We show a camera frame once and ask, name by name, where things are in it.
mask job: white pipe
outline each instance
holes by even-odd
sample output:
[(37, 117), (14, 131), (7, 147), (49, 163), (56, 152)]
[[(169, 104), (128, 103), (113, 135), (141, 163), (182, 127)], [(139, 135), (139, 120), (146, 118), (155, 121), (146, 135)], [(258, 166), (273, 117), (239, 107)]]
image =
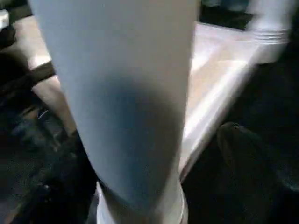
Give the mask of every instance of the white pipe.
[(110, 223), (180, 223), (178, 147), (196, 0), (31, 3), (105, 185), (110, 210), (100, 213)]
[(260, 44), (260, 63), (272, 63), (289, 42), (292, 15), (296, 0), (252, 0), (249, 11), (254, 13), (248, 29)]

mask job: dark object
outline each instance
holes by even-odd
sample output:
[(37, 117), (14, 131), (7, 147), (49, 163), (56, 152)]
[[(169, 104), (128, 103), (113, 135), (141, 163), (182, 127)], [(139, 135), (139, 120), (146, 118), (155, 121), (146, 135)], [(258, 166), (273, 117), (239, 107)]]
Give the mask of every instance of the dark object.
[(0, 90), (0, 220), (85, 223), (96, 175), (79, 136), (67, 136), (29, 76), (7, 77)]
[(217, 135), (244, 209), (241, 223), (298, 223), (298, 151), (270, 146), (233, 123), (221, 126)]
[(36, 186), (13, 212), (12, 224), (85, 223), (95, 192), (93, 172), (77, 134), (59, 149), (32, 182)]
[(0, 49), (9, 47), (15, 42), (15, 29), (12, 25), (0, 31)]

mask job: white pvc pipe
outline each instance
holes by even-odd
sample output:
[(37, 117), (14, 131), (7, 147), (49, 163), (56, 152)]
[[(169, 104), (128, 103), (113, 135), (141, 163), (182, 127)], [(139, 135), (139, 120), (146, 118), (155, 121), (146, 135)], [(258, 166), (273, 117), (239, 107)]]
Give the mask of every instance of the white pvc pipe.
[(31, 3), (105, 186), (98, 222), (180, 223), (178, 147), (196, 0)]

